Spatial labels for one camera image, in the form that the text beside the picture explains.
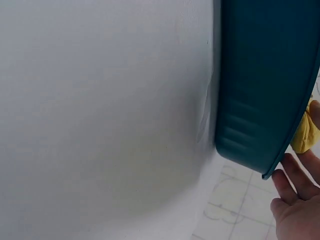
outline tiled floor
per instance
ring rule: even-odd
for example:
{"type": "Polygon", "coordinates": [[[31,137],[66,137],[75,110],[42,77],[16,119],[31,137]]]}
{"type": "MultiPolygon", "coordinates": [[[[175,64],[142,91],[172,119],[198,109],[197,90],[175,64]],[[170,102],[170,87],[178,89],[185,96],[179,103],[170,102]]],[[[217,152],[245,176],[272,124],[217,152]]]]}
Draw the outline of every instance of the tiled floor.
{"type": "Polygon", "coordinates": [[[191,240],[277,240],[270,211],[276,197],[271,178],[226,160],[191,240]]]}

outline white surface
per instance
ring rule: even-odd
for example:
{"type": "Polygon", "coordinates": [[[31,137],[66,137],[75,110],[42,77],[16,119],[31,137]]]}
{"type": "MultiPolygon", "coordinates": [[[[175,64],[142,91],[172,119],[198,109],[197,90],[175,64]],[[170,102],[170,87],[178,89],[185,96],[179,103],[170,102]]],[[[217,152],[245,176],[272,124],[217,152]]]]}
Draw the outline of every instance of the white surface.
{"type": "Polygon", "coordinates": [[[0,3],[0,239],[190,238],[223,165],[212,5],[0,3]]]}

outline tile grout line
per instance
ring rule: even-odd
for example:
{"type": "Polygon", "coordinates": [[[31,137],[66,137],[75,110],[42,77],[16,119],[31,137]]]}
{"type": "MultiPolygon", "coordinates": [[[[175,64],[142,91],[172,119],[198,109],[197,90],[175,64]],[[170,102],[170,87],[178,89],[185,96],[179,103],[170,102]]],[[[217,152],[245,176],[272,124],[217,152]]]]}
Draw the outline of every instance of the tile grout line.
{"type": "MultiPolygon", "coordinates": [[[[230,178],[232,178],[232,179],[238,180],[238,181],[240,181],[240,182],[242,182],[242,183],[245,183],[245,184],[248,183],[248,182],[245,181],[245,180],[242,180],[242,179],[237,178],[237,177],[235,177],[235,176],[230,176],[229,174],[224,173],[224,172],[222,172],[221,175],[230,177],[230,178]]],[[[253,186],[253,187],[257,188],[257,189],[263,190],[263,191],[265,191],[265,192],[267,192],[267,193],[270,193],[270,194],[277,193],[276,191],[269,191],[269,190],[266,190],[266,189],[264,189],[264,188],[262,188],[262,187],[259,187],[259,186],[257,186],[257,185],[254,185],[254,184],[250,183],[250,180],[251,180],[251,178],[249,179],[249,185],[250,185],[250,186],[253,186]]]]}
{"type": "Polygon", "coordinates": [[[195,236],[197,239],[200,239],[200,240],[206,240],[206,239],[204,239],[203,237],[200,237],[200,236],[195,235],[195,234],[192,234],[191,236],[195,236]]]}
{"type": "Polygon", "coordinates": [[[246,215],[243,215],[243,214],[240,214],[240,213],[236,213],[236,212],[234,212],[234,211],[232,211],[232,210],[226,209],[226,208],[224,208],[224,207],[221,207],[221,206],[219,206],[219,205],[213,204],[213,203],[211,203],[211,202],[208,202],[208,204],[209,204],[209,205],[212,205],[212,206],[215,206],[215,207],[217,207],[217,208],[220,208],[220,209],[222,209],[222,210],[225,210],[225,211],[227,211],[227,212],[230,212],[230,213],[232,213],[232,214],[239,215],[239,216],[241,216],[241,217],[243,217],[243,218],[245,218],[245,219],[249,219],[249,220],[251,220],[251,221],[253,221],[253,222],[256,222],[256,223],[258,223],[258,224],[263,224],[263,225],[266,225],[266,226],[268,226],[268,227],[273,227],[273,225],[272,225],[273,219],[271,220],[271,223],[268,224],[268,223],[265,223],[265,222],[263,222],[263,221],[260,221],[260,220],[256,220],[256,219],[254,219],[254,218],[251,218],[251,217],[249,217],[249,216],[246,216],[246,215]]]}
{"type": "MultiPolygon", "coordinates": [[[[246,199],[246,195],[247,195],[247,193],[248,193],[248,189],[249,189],[249,186],[250,186],[250,181],[251,181],[251,178],[252,178],[253,175],[254,175],[254,171],[252,171],[251,176],[250,176],[250,179],[249,179],[249,182],[248,182],[248,184],[247,184],[247,186],[246,186],[246,190],[245,190],[245,193],[244,193],[243,200],[242,200],[242,203],[241,203],[241,205],[240,205],[239,211],[238,211],[238,213],[237,213],[237,216],[236,216],[236,219],[235,219],[235,223],[237,222],[237,220],[238,220],[238,218],[239,218],[240,211],[241,211],[241,209],[242,209],[242,206],[244,205],[244,202],[245,202],[245,199],[246,199]]],[[[233,232],[234,232],[234,230],[235,230],[235,227],[236,227],[236,224],[234,224],[234,225],[232,226],[232,230],[231,230],[231,232],[230,232],[230,235],[229,235],[228,240],[231,240],[231,237],[232,237],[232,234],[233,234],[233,232]]]]}
{"type": "Polygon", "coordinates": [[[270,222],[268,232],[266,233],[266,236],[265,236],[265,240],[267,240],[267,238],[268,238],[268,235],[269,235],[270,229],[274,227],[274,226],[272,226],[272,222],[273,222],[273,221],[274,221],[274,218],[272,218],[272,220],[271,220],[271,222],[270,222]]]}

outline teal plastic basin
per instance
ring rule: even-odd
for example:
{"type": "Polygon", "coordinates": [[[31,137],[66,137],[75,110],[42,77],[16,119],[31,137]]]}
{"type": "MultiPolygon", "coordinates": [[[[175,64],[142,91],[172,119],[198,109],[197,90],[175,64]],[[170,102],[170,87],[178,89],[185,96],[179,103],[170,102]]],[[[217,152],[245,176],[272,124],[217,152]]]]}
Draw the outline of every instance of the teal plastic basin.
{"type": "Polygon", "coordinates": [[[267,179],[300,123],[320,66],[319,0],[223,0],[215,145],[267,179]]]}

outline yellow sponge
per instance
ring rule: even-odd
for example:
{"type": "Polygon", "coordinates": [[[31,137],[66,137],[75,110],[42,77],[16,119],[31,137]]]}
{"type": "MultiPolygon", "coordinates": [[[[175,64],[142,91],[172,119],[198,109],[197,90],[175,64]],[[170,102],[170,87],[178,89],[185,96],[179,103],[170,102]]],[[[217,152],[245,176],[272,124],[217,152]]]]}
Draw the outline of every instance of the yellow sponge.
{"type": "Polygon", "coordinates": [[[309,112],[309,106],[312,99],[309,100],[308,106],[303,114],[298,129],[291,141],[291,146],[297,154],[303,154],[316,144],[320,137],[320,130],[312,122],[309,112]]]}

